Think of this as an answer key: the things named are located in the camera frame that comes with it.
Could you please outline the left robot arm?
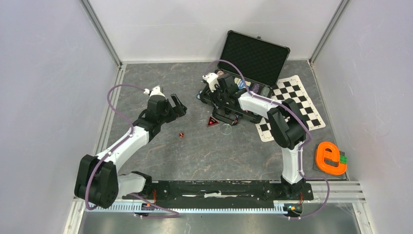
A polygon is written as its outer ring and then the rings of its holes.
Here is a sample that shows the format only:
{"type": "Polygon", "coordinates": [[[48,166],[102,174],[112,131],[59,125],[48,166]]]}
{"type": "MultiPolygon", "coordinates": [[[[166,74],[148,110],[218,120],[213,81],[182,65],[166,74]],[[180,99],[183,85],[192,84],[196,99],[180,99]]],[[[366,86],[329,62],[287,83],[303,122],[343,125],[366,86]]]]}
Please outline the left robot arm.
{"type": "Polygon", "coordinates": [[[152,195],[149,175],[131,172],[118,175],[119,169],[137,150],[152,141],[165,123],[186,114],[187,107],[176,94],[171,99],[152,95],[147,108],[118,141],[95,156],[85,155],[79,163],[74,195],[95,207],[108,208],[116,199],[136,193],[140,198],[152,195]]]}

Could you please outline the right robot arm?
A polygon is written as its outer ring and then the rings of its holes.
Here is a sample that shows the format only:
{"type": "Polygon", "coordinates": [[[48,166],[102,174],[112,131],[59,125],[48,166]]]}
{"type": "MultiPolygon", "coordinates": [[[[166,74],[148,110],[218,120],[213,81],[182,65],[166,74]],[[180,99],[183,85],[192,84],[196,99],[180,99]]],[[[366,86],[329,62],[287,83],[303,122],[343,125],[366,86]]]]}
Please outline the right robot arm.
{"type": "Polygon", "coordinates": [[[291,99],[276,101],[260,96],[247,87],[239,89],[230,74],[208,73],[203,76],[210,90],[210,98],[216,107],[235,104],[241,110],[257,114],[268,120],[270,133],[282,148],[283,171],[281,192],[288,199],[294,199],[306,183],[302,169],[302,152],[308,126],[297,103],[291,99]]]}

